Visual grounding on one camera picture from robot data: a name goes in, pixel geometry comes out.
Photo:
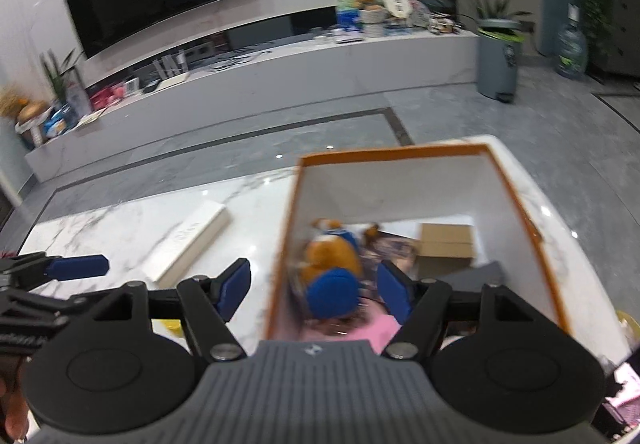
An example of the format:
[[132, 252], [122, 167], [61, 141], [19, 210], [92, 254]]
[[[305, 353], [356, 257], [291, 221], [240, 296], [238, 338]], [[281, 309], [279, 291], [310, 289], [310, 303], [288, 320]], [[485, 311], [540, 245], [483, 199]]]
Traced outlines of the person left hand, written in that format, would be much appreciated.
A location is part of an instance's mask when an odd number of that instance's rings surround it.
[[23, 363], [19, 356], [1, 357], [1, 438], [8, 443], [23, 442], [29, 429], [22, 392]]

